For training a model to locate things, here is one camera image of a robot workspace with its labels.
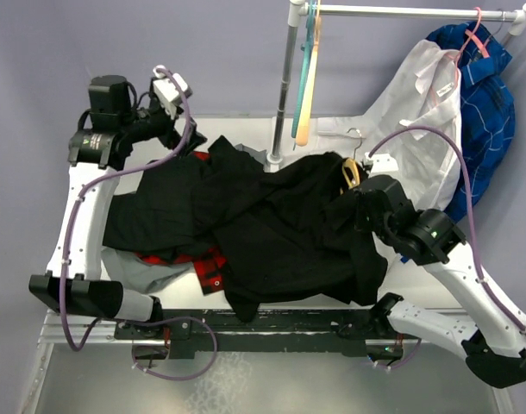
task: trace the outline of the blue plaid shirt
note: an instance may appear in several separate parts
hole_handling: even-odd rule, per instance
[[[447,25],[428,36],[441,49],[460,49],[476,22]],[[483,42],[491,36],[479,26],[476,36]],[[476,204],[491,182],[514,136],[514,99],[498,76],[512,56],[493,37],[487,44],[489,59],[481,59],[478,47],[470,41],[459,60],[460,113],[462,115],[462,153],[470,173],[472,204]],[[445,212],[456,222],[467,213],[466,190],[462,174],[453,200]]]

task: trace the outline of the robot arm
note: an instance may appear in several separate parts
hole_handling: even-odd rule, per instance
[[[464,234],[438,210],[415,211],[390,175],[370,175],[353,188],[357,226],[373,231],[446,286],[471,318],[447,317],[386,294],[373,307],[374,320],[399,333],[420,337],[463,358],[484,382],[497,388],[526,380],[526,335],[493,302],[500,302],[526,326],[526,315],[483,270],[479,279]]]
[[[178,74],[173,77],[185,95],[190,96],[186,82]],[[89,86],[91,108],[81,116],[78,131],[70,140],[70,187],[58,243],[46,273],[33,275],[29,281],[29,290],[53,311],[59,311],[66,228],[81,189],[95,179],[122,170],[136,142],[158,137],[164,146],[173,148],[180,139],[174,128],[181,111],[174,86],[167,79],[153,78],[147,109],[131,104],[129,88],[132,85],[122,76],[94,78]],[[91,129],[85,129],[87,116],[91,117]],[[205,141],[192,122],[190,140],[184,151],[189,152]],[[93,186],[78,210],[69,254],[66,308],[71,314],[90,317],[157,320],[161,313],[157,298],[124,289],[119,282],[100,280],[103,231],[118,183],[119,178],[109,178]]]

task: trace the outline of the black mount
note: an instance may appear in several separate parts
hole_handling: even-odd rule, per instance
[[[29,291],[50,310],[59,313],[59,278],[52,273],[34,274],[29,278]],[[66,310],[70,315],[114,319],[122,306],[123,286],[111,280],[66,280]],[[160,321],[161,304],[153,299],[150,321]]]
[[[148,93],[148,108],[131,106],[128,94],[131,87],[126,78],[117,75],[102,76],[91,81],[91,108],[79,119],[78,131],[69,143],[68,161],[72,166],[85,162],[98,164],[99,168],[110,166],[119,171],[123,169],[136,142],[158,137],[167,148],[177,146],[181,138],[175,129],[177,118],[171,119],[161,107],[152,86]],[[91,118],[91,129],[85,129],[88,116]],[[194,120],[191,120],[191,133],[187,140],[182,154],[188,154],[207,141],[205,136],[197,132]]]
[[[393,329],[378,332],[369,310],[258,310],[250,323],[238,320],[231,310],[163,310],[163,319],[196,317],[215,332],[223,352],[307,352],[338,353],[349,357],[367,356],[365,340],[393,340]],[[197,323],[169,323],[171,359],[191,359],[196,352],[210,352],[213,343],[207,330]],[[118,340],[164,338],[163,328],[140,330],[134,325],[118,324]]]
[[[396,253],[418,266],[447,263],[448,254],[466,237],[440,210],[415,210],[401,183],[389,175],[366,179],[352,190],[356,198],[356,226],[374,232]]]
[[[526,381],[526,349],[519,358],[495,354],[479,331],[469,341],[463,341],[462,347],[468,355],[468,368],[486,384],[506,388]]]

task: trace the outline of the metal pole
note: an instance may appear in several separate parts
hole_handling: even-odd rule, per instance
[[[284,56],[284,66],[282,68],[282,81],[280,82],[279,109],[277,110],[277,122],[274,125],[274,135],[272,136],[272,150],[267,155],[269,164],[278,167],[282,161],[280,156],[280,142],[282,141],[282,128],[284,127],[284,113],[288,88],[290,86],[291,62],[296,48],[297,26],[301,20],[302,10],[305,0],[290,0],[290,11],[288,13],[288,40],[286,41],[286,51]]]
[[[296,47],[297,27],[288,27],[288,41],[286,42],[286,53],[284,57],[284,67],[282,69],[282,82],[280,84],[279,110],[277,111],[277,123],[274,126],[274,136],[272,138],[271,157],[280,160],[280,143],[282,141],[282,128],[284,127],[284,114],[288,88],[290,86],[291,63]]]
[[[323,4],[321,15],[361,17],[429,17],[435,19],[477,20],[476,10],[414,9],[403,7],[334,6]],[[514,22],[516,11],[482,11],[483,22]]]

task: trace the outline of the white shirt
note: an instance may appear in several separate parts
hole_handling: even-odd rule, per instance
[[[418,42],[365,115],[318,119],[317,143],[310,152],[336,151],[353,157],[360,141],[342,135],[358,129],[363,142],[355,158],[362,160],[380,140],[409,125],[440,129],[460,148],[460,72],[454,64],[457,53],[441,50],[432,41]],[[417,209],[447,207],[459,181],[460,164],[441,137],[410,131],[393,138],[379,153],[396,159],[399,181]]]

